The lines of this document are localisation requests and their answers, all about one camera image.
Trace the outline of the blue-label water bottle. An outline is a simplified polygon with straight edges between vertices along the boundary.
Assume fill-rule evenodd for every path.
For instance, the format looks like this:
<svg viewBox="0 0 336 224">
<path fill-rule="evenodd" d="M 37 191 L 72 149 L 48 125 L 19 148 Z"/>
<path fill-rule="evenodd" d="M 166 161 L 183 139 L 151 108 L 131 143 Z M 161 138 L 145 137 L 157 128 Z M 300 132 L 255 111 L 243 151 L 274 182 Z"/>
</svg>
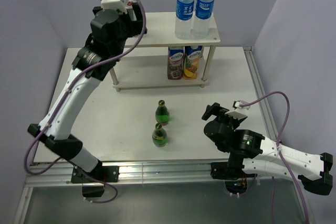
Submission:
<svg viewBox="0 0 336 224">
<path fill-rule="evenodd" d="M 175 36 L 188 39 L 191 34 L 194 0 L 176 0 Z"/>
<path fill-rule="evenodd" d="M 210 19 L 213 14 L 214 0 L 197 0 L 193 24 L 194 37 L 205 38 L 208 35 Z"/>
</svg>

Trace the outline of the silver drink can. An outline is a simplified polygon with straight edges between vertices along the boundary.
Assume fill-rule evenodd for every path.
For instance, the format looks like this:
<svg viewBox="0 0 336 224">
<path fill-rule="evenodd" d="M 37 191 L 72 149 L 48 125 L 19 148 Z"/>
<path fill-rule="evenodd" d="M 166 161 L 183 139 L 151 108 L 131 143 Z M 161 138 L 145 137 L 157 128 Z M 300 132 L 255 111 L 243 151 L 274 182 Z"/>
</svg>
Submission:
<svg viewBox="0 0 336 224">
<path fill-rule="evenodd" d="M 125 9 L 127 10 L 128 15 L 132 21 L 137 21 L 136 14 L 133 9 L 133 1 L 127 0 L 124 2 Z"/>
</svg>

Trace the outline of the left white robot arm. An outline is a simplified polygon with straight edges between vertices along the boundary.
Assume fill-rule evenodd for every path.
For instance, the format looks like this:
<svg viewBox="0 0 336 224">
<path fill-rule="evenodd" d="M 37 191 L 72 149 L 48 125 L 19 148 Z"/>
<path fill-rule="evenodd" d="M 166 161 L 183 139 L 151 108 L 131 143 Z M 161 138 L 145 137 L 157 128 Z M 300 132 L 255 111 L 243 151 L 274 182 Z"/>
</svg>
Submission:
<svg viewBox="0 0 336 224">
<path fill-rule="evenodd" d="M 105 178 L 102 162 L 71 134 L 72 126 L 83 105 L 121 57 L 130 53 L 146 32 L 145 11 L 134 4 L 136 19 L 129 13 L 95 7 L 91 33 L 72 62 L 68 80 L 56 102 L 28 133 L 59 158 L 77 166 L 91 182 Z"/>
</svg>

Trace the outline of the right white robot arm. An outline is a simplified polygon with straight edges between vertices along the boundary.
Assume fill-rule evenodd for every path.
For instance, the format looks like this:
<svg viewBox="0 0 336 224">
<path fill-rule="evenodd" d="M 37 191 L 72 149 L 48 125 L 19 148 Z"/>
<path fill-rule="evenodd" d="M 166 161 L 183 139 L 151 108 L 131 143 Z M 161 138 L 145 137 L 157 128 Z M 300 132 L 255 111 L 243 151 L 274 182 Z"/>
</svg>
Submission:
<svg viewBox="0 0 336 224">
<path fill-rule="evenodd" d="M 304 189 L 316 195 L 327 196 L 333 187 L 330 170 L 333 156 L 298 151 L 276 144 L 268 137 L 247 129 L 239 129 L 247 119 L 248 108 L 234 103 L 230 111 L 219 103 L 208 105 L 202 120 L 208 121 L 204 134 L 223 153 L 228 153 L 225 162 L 211 163 L 211 177 L 221 180 L 238 180 L 243 177 L 265 175 L 287 180 L 299 180 Z"/>
</svg>

